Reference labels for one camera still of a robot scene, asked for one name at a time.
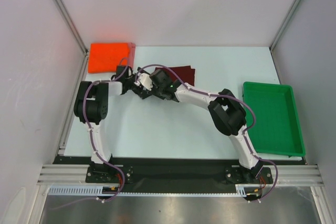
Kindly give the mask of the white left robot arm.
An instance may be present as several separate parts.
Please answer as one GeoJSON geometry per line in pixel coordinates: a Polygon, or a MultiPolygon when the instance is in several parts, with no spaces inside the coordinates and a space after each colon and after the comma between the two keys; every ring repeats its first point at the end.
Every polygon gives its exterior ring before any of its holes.
{"type": "Polygon", "coordinates": [[[108,165],[112,153],[108,147],[104,120],[108,114],[109,98],[123,95],[129,90],[144,94],[153,87],[150,74],[144,70],[134,73],[130,66],[117,66],[117,72],[110,79],[82,81],[79,85],[74,114],[87,127],[93,150],[91,161],[98,168],[97,176],[104,182],[115,178],[115,168],[108,165]]]}

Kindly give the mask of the dark red t shirt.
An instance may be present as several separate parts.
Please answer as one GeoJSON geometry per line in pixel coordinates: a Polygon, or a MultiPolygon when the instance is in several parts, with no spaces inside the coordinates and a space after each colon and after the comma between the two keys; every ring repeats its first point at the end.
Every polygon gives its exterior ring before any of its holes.
{"type": "MultiPolygon", "coordinates": [[[[176,76],[171,73],[169,70],[162,68],[162,67],[156,67],[155,70],[162,69],[165,71],[172,81],[177,80],[176,76]]],[[[192,68],[191,66],[179,66],[179,67],[170,67],[171,70],[173,70],[183,82],[186,82],[192,86],[195,86],[195,72],[196,69],[192,68]]]]}

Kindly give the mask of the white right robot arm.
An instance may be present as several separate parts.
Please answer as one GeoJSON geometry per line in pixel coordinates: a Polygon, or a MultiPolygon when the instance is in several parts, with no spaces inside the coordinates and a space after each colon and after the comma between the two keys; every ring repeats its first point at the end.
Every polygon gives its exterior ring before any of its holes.
{"type": "Polygon", "coordinates": [[[238,154],[243,179],[254,183],[261,177],[264,163],[257,156],[249,138],[246,112],[230,90],[224,89],[220,93],[202,91],[188,83],[173,81],[162,69],[155,70],[149,78],[152,82],[151,91],[154,94],[168,100],[195,105],[208,111],[216,129],[231,140],[238,154]]]}

